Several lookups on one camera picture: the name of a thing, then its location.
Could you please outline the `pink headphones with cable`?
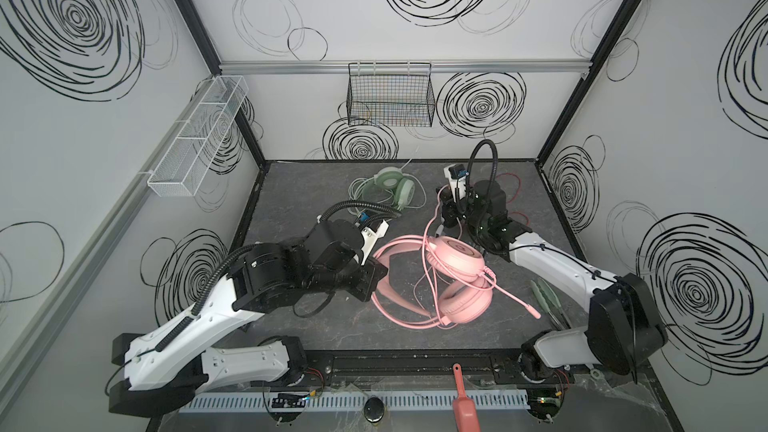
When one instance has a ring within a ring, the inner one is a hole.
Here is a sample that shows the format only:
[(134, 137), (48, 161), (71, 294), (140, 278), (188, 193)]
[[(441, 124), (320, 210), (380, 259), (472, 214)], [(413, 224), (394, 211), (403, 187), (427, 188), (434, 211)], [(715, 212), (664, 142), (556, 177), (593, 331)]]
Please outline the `pink headphones with cable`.
[(397, 255), (417, 253), (422, 279), (431, 291), (433, 309), (428, 310), (420, 302), (412, 303), (403, 298), (392, 287), (389, 277), (382, 278), (371, 294), (376, 309), (391, 322), (407, 329), (448, 329), (479, 318), (490, 307), (494, 293), (498, 291), (539, 319), (541, 313), (534, 306), (498, 285), (496, 274), (477, 249), (458, 238), (430, 233), (440, 212), (441, 206), (436, 205), (421, 234), (399, 236), (373, 253), (385, 267), (389, 267), (391, 259)]

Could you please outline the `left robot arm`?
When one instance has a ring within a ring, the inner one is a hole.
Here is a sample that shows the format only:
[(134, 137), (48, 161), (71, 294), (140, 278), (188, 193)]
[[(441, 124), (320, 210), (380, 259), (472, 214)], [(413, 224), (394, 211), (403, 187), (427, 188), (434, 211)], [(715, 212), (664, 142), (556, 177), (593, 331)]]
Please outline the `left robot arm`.
[(388, 272), (371, 251), (400, 214), (392, 206), (346, 200), (326, 209), (302, 237), (231, 252), (191, 306), (152, 332), (114, 339), (112, 362), (121, 378), (106, 384), (109, 412), (153, 418), (226, 386), (299, 383), (309, 369), (299, 338), (275, 336), (230, 349), (219, 341), (306, 295), (331, 300), (342, 291), (370, 301)]

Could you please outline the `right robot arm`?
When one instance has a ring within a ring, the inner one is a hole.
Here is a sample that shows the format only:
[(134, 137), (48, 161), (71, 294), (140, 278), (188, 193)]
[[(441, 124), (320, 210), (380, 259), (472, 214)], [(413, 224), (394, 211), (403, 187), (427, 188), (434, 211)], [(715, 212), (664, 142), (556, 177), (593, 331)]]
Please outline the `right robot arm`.
[(491, 152), (487, 179), (473, 181), (472, 162), (445, 167), (447, 185), (439, 194), (444, 223), (462, 226), (481, 252), (533, 272), (588, 314), (584, 327), (564, 325), (527, 341), (519, 356), (524, 377), (540, 383), (572, 365), (601, 365), (618, 375), (635, 375), (638, 366), (668, 342), (649, 286), (636, 274), (616, 275), (594, 267), (513, 219), (496, 180), (496, 144), (483, 139), (475, 148), (483, 147)]

